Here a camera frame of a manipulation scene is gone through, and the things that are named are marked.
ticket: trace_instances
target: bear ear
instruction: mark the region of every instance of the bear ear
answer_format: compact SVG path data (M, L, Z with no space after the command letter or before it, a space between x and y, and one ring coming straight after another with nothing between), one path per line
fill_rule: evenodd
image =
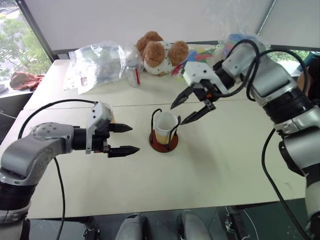
M143 53L144 53L144 50L149 42L150 42L150 40L148 38L146 38L145 36L143 36L142 38L140 38L138 40L138 42L135 45L136 48L138 49L142 59L144 59Z
M189 47L184 41L176 41L169 50L168 56L173 66L178 66L189 54Z
M165 59L165 48L157 41L150 41L144 49L144 60L146 64L155 68L159 66Z
M163 41L162 37L160 37L156 31L148 31L144 36L151 41Z
M156 31L148 31L142 38L138 40L136 43L136 48L138 49L142 59L145 58L144 56L144 50L147 46L147 44L151 41L163 41L162 37L159 36L159 34Z

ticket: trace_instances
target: tree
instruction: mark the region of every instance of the tree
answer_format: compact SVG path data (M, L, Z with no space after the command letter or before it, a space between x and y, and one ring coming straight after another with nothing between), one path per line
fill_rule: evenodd
M15 0L1 0L0 1L1 7L11 7L11 6L15 6L15 5L16 5Z
M11 63L14 71L45 74L51 62L36 37L21 17L5 19L0 32L0 62ZM12 69L0 67L0 76L8 77Z
M303 51L303 50L291 50L291 51L297 54L302 60L305 60L305 58L309 54L309 51ZM275 62L280 62L280 61L297 62L298 61L295 57L291 56L290 54L285 52L280 52L280 51L271 52L268 54L268 56Z

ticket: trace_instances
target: white table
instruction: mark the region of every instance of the white table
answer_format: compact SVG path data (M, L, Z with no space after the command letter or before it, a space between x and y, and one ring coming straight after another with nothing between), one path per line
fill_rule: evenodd
M185 118L202 103L184 103L173 112ZM133 127L111 133L108 143L132 145L140 151L120 158L73 151L57 157L65 187L66 217L244 205L277 201L261 167L262 146L272 122L262 108L248 100L219 101L217 109L178 128L179 143L170 153L149 146L150 120L157 108L170 104L116 106L115 120ZM90 108L48 109L27 125L58 122L86 126ZM33 110L23 110L0 147L17 139ZM291 172L279 150L279 136L267 149L266 165L285 199L305 195L305 179ZM59 218L61 189L55 164L49 164L31 199L29 218Z
M26 110L35 110L45 104L62 99L87 99L103 101L112 106L140 106L156 104L172 104L180 92L188 85L184 80L176 79L169 74L159 77L147 72L140 74L141 86L133 88L125 80L109 83L95 88L88 93L78 95L77 89L64 90L64 79L70 60L56 60L33 93L30 101L25 105ZM220 101L246 99L245 90L239 94L222 98ZM197 97L192 94L189 103L198 103ZM88 107L87 103L68 102L51 106L51 109Z

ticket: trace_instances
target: black cable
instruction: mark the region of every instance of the black cable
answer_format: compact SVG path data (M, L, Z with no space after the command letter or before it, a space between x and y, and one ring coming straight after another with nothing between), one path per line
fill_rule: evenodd
M287 50L287 49L284 49L284 48L269 49L269 50L263 51L260 54L260 57L262 57L263 55L269 54L269 53L273 53L273 52L287 53L287 54L293 56L295 59L298 60L298 62L300 63L300 65L302 67L302 72L304 74L304 85L303 85L303 90L302 91L304 93L307 93L308 85L309 85L309 77L308 77L307 67L306 67L304 61L301 59L301 57L298 54L294 53L293 51L290 51L290 50Z
M26 125L28 124L28 122L39 112L41 112L42 110L49 108L55 104L60 104L60 103L66 103L66 102L84 102L84 103L90 103L90 104L96 104L95 101L89 101L89 100L84 100L84 99L64 99L64 100L59 100L59 101L54 101L51 103L48 103L47 105L44 105L42 107L40 107L38 110L36 110L35 112L33 112L22 124L19 135L18 135L18 139L20 139L22 137L22 134L24 132L24 129L26 128ZM58 234L56 236L56 240L59 240L61 232L62 232L62 228L64 226L64 222L65 222L65 214L66 214L66 198L65 198L65 188L64 188L64 183L62 181L62 177L61 177L61 172L60 172L60 167L59 167L59 163L57 161L57 158L54 157L54 162L56 165L56 170L58 172L58 177L59 177L59 181L60 181L60 186L61 186L61 193L62 193L62 217L61 217L61 225L58 231Z
M303 230L303 228L301 227L300 223L298 222L298 220L296 219L295 215L292 213L292 211L290 210L289 206L287 205L287 203L285 202L284 198L282 197L280 191L278 190L275 182L273 181L273 179L271 178L270 174L268 173L268 170L266 168L266 150L267 150L267 146L269 144L269 141L271 139L271 137L273 136L273 134L275 133L275 129L272 129L272 131L269 133L269 136L267 137L263 148L262 148L262 154L261 154L261 164L262 164L262 168L263 171L266 175L266 177L268 178L268 180L270 181L276 195L278 196L281 205L283 206L283 208L285 209L286 213L288 214L288 216L290 217L290 219L292 220L293 224L295 225L295 227L297 228L297 230L300 232L301 236L303 237L303 239L305 240L310 240L310 238L308 237L308 235L306 234L306 232Z
M231 97L233 95L236 95L237 93L239 93L245 86L246 84L248 83L248 80L249 80L249 77L251 75L251 72L253 70L253 74L249 80L253 82L255 76L256 76L256 73L258 71L258 68L259 68L259 64L260 64L260 52L259 52L259 49L256 45L256 43L250 39L243 39L241 41L238 41L236 45L233 46L233 48L230 50L229 54L226 56L225 59L227 59L230 54L232 53L232 51L239 45L239 44L242 44L242 43L247 43L247 44L250 44L253 49L254 49L254 52L255 52L255 58L254 58L254 61L251 62L249 68L248 68L248 71L246 72L246 75L241 83L241 85L234 91L230 92L230 93L227 93L227 94L221 94L221 93L214 93L214 96L215 97L218 97L218 98L228 98L228 97Z
M59 181L60 181L60 186L61 186L61 193L62 193L62 217L61 217L61 224L60 224L60 228L58 231L58 234L56 236L56 240L59 240L60 235L61 235L61 231L62 228L64 226L64 222L65 222L65 215L66 215L66 198L65 198L65 188L64 188L64 183L62 181L62 177L61 177L61 172L60 172L60 167L59 167L59 163L57 161L57 158L54 157L54 162L56 165L56 170L58 172L58 177L59 177Z
M20 129L19 135L18 135L18 139L20 139L22 137L22 134L24 133L24 130L26 128L26 125L28 124L28 122L39 112L41 112L42 110L49 108L53 105L56 104L61 104L61 103L65 103L65 102L84 102L84 103L90 103L90 104L95 104L95 101L89 101L89 100L84 100L84 99L64 99L64 100L59 100L59 101L54 101L51 103L48 103L47 105L44 105L42 107L40 107L38 110L36 110L35 112L33 112L22 124L22 127Z
M255 64L257 64L257 61L260 64L260 57L258 58L258 60L253 61L253 63L255 62ZM248 84L246 86L246 91L245 91L246 98L249 99L252 102L256 101L253 97L250 96L250 91L251 91L251 88L252 88L252 84L253 84L253 82L255 80L257 71L258 71L258 67L255 67L254 70L253 70L252 76L251 76L250 80L248 81Z

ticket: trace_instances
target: red cloth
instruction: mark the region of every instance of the red cloth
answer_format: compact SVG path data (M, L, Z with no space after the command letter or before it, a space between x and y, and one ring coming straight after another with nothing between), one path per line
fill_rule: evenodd
M15 72L10 81L10 87L15 90L30 89L35 90L41 82L43 75L33 75L28 72L17 71Z

